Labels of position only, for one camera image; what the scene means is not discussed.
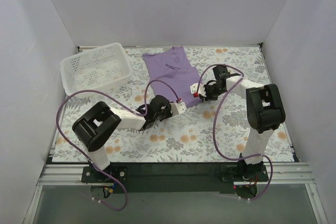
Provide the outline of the purple t-shirt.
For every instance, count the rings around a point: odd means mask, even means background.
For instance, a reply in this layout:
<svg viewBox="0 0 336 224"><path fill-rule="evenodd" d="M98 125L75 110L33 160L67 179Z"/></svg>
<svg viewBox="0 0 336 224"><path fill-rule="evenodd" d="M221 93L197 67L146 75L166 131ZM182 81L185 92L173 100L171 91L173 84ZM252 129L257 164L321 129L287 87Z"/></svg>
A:
<svg viewBox="0 0 336 224"><path fill-rule="evenodd" d="M176 100L176 95L185 102L187 108L201 103L193 97L190 86L200 79L195 66L192 66L182 46L172 47L166 52L143 54L142 56L149 72L154 94L162 95L170 101Z"/></svg>

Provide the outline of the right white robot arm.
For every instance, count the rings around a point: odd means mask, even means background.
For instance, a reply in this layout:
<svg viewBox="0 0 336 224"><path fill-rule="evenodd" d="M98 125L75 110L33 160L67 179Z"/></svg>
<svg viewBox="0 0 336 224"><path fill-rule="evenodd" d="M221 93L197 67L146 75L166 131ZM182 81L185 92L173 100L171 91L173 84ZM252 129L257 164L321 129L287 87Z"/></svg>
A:
<svg viewBox="0 0 336 224"><path fill-rule="evenodd" d="M246 146L239 157L228 157L231 164L219 169L222 180L271 180L264 165L264 160L268 159L265 150L274 131L286 119L278 87L273 83L252 82L238 69L230 73L229 65L213 64L210 68L215 78L206 84L198 83L193 95L202 101L216 101L220 95L226 98L230 93L235 93L246 100L247 121L250 126Z"/></svg>

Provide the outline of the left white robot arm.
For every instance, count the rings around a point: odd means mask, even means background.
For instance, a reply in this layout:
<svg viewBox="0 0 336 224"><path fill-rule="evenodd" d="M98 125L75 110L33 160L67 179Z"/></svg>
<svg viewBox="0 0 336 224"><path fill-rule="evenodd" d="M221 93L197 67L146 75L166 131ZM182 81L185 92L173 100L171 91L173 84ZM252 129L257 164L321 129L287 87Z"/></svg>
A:
<svg viewBox="0 0 336 224"><path fill-rule="evenodd" d="M105 143L115 130L147 130L157 121L174 116L174 106L161 95L138 107L135 113L98 102L72 125L72 130L84 145L89 161L104 171L110 166Z"/></svg>

